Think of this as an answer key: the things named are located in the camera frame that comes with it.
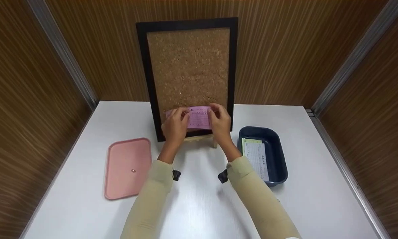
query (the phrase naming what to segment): ballot paper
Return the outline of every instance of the ballot paper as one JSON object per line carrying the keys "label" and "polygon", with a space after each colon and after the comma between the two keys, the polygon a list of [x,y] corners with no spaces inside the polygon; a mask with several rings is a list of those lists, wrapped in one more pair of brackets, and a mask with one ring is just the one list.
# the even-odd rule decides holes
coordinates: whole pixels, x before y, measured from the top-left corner
{"label": "ballot paper", "polygon": [[[187,128],[211,129],[211,124],[209,124],[208,119],[209,108],[209,106],[188,107],[190,110],[190,118]],[[171,111],[172,110],[165,112],[167,118],[171,115]]]}
{"label": "ballot paper", "polygon": [[243,155],[249,159],[252,168],[261,179],[269,181],[264,144],[260,142],[245,142],[243,144]]}
{"label": "ballot paper", "polygon": [[262,143],[262,141],[261,140],[256,140],[256,139],[245,139],[245,138],[242,138],[243,155],[245,155],[245,143]]}

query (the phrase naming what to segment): pink tray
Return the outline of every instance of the pink tray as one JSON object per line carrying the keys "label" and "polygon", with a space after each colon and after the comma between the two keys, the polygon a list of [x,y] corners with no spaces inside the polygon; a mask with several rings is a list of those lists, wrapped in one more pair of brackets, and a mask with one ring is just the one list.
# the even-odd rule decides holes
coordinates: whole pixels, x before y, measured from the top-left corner
{"label": "pink tray", "polygon": [[105,197],[115,200],[139,194],[151,164],[149,139],[113,143],[108,150]]}

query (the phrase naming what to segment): cork board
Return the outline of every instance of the cork board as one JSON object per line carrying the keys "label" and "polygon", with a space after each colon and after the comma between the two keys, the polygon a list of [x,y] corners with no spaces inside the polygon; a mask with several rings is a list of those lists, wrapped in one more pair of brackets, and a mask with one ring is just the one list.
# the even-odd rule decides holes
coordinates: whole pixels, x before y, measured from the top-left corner
{"label": "cork board", "polygon": [[147,33],[161,123],[180,106],[227,107],[228,28]]}
{"label": "cork board", "polygon": [[[216,102],[232,117],[237,18],[136,26],[158,142],[168,110]],[[210,133],[190,130],[187,137]]]}

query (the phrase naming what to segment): beige sleeve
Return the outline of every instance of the beige sleeve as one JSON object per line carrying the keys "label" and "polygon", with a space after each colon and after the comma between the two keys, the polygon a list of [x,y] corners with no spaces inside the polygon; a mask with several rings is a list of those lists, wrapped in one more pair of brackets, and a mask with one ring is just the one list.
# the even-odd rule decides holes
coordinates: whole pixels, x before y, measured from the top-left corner
{"label": "beige sleeve", "polygon": [[152,163],[148,178],[128,214],[121,239],[156,238],[156,226],[173,184],[172,170],[172,165],[165,162]]}
{"label": "beige sleeve", "polygon": [[261,238],[300,238],[273,192],[243,156],[227,164],[228,179],[248,210]]}

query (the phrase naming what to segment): dark blue plastic tray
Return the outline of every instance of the dark blue plastic tray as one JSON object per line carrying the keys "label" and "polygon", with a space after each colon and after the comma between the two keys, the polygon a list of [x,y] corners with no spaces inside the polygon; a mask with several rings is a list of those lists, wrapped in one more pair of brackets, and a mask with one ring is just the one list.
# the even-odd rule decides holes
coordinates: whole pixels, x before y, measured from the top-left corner
{"label": "dark blue plastic tray", "polygon": [[264,181],[269,187],[283,183],[287,179],[286,161],[284,160],[279,136],[273,130],[263,127],[247,126],[239,132],[237,148],[243,152],[243,139],[261,140],[265,146],[269,181]]}

